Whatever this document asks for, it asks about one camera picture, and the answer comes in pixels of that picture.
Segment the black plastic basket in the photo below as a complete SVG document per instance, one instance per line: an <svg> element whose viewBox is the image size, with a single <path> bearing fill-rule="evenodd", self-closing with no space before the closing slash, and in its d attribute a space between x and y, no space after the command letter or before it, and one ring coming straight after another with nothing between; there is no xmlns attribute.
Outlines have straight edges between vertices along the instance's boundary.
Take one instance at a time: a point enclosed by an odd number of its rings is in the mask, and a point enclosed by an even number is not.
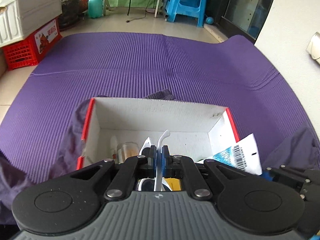
<svg viewBox="0 0 320 240"><path fill-rule="evenodd" d="M78 22L80 1L81 0L61 0L62 14L58 18L60 31L65 30Z"/></svg>

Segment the white plastic crate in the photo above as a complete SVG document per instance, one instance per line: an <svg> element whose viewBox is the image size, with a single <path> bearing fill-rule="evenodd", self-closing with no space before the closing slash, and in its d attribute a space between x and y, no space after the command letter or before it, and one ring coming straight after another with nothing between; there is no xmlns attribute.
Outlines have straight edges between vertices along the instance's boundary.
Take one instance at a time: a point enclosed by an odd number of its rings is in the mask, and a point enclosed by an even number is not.
<svg viewBox="0 0 320 240"><path fill-rule="evenodd" d="M25 39L61 13L61 0L1 0L1 47Z"/></svg>

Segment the purple grey cloth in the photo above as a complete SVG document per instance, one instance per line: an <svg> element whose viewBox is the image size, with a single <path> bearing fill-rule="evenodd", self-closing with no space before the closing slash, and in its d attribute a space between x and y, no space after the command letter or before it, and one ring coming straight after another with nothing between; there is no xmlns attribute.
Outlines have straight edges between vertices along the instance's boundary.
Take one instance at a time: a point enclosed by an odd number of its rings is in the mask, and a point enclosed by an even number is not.
<svg viewBox="0 0 320 240"><path fill-rule="evenodd" d="M32 168L39 168L38 173L48 178L56 178L72 172L76 168L78 157L82 152L82 129L85 124L89 99L81 102L73 111L65 133L55 131L53 135L43 137L44 130L34 134L40 142L31 143L32 155L22 159ZM1 224L16 224L12 215L12 202L23 189L33 185L31 177L12 165L7 156L1 153Z"/></svg>

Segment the purple foam mat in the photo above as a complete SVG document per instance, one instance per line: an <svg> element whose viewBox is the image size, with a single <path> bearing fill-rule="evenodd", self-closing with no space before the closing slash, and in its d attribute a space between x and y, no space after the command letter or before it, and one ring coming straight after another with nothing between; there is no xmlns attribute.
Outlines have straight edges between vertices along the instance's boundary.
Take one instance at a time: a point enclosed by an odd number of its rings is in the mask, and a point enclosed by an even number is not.
<svg viewBox="0 0 320 240"><path fill-rule="evenodd" d="M1 123L1 151L35 183L46 178L22 159L73 111L104 95L143 98L168 89L179 101L227 106L241 138L254 134L260 160L301 127L312 127L280 72L246 38L212 44L140 33L82 33L62 38L34 69Z"/></svg>

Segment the yellow small carton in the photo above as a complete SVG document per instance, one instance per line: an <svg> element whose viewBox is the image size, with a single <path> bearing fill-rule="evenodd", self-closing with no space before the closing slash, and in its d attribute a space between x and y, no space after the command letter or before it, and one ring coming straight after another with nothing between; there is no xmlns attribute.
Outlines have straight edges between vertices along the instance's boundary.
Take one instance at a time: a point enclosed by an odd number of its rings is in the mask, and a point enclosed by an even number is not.
<svg viewBox="0 0 320 240"><path fill-rule="evenodd" d="M165 178L165 181L172 191L181 191L181 184L179 179Z"/></svg>

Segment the red plastic crate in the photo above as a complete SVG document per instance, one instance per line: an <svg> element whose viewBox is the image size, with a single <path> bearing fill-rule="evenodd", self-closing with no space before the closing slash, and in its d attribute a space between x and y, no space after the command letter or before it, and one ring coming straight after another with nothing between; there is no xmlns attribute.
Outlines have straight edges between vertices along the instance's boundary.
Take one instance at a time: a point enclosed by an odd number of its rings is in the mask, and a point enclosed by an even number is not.
<svg viewBox="0 0 320 240"><path fill-rule="evenodd" d="M3 47L8 70L36 66L61 40L58 18L54 18L19 42Z"/></svg>

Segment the white blue toothpaste tube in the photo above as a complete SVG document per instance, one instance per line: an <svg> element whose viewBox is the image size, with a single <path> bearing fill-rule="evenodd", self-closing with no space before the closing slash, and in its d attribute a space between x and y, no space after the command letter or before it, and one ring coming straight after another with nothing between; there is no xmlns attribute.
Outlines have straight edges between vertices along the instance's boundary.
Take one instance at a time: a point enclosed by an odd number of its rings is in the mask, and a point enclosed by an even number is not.
<svg viewBox="0 0 320 240"><path fill-rule="evenodd" d="M261 175L263 169L254 134L236 142L230 135L210 135L209 151L195 157L202 164L206 159L213 159L250 174Z"/></svg>

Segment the blue small ball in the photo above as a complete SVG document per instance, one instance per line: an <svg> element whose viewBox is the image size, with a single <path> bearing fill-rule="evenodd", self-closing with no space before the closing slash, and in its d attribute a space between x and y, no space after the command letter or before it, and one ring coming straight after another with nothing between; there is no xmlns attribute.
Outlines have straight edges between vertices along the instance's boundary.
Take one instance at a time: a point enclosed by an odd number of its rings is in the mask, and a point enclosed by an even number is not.
<svg viewBox="0 0 320 240"><path fill-rule="evenodd" d="M206 17L205 23L208 25L214 24L214 19L212 17Z"/></svg>

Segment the blue plastic stool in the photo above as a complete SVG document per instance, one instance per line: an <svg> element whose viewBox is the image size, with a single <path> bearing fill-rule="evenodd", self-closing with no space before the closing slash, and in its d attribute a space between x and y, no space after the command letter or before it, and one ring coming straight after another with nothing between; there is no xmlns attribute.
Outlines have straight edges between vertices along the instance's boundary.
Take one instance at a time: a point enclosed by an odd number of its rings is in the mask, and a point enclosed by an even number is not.
<svg viewBox="0 0 320 240"><path fill-rule="evenodd" d="M175 22L177 15L197 19L197 26L203 27L207 0L168 0L165 6L166 20Z"/></svg>

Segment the clear toothpick jar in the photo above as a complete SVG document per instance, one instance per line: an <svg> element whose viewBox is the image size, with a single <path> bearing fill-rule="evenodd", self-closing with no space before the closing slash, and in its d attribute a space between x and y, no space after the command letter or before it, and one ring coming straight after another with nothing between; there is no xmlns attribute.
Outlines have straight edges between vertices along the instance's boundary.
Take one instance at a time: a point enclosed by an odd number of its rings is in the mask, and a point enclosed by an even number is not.
<svg viewBox="0 0 320 240"><path fill-rule="evenodd" d="M139 147L135 142L125 142L117 146L118 163L123 163L127 158L139 155Z"/></svg>

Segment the teal spray bottle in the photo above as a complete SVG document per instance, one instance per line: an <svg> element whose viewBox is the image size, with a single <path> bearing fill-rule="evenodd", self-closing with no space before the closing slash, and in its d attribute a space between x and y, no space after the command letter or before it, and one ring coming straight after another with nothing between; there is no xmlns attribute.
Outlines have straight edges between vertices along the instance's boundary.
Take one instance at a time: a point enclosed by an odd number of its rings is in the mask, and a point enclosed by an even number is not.
<svg viewBox="0 0 320 240"><path fill-rule="evenodd" d="M88 17L100 18L103 16L103 0L88 0Z"/></svg>

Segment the red cardboard box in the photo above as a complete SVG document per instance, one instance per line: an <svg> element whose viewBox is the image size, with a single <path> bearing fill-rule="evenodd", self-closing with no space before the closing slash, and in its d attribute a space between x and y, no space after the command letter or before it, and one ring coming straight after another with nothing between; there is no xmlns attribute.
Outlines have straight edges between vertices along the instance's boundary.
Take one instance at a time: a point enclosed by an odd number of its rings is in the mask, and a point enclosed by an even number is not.
<svg viewBox="0 0 320 240"><path fill-rule="evenodd" d="M138 158L146 158L146 148L157 146L166 131L162 147L167 145L172 158L171 177L181 178L196 198L208 198L209 187L196 170L195 157L209 151L210 135L230 135L239 140L227 107L155 99L92 98L82 130L82 154L77 169L101 160L118 163L117 146L135 142Z"/></svg>

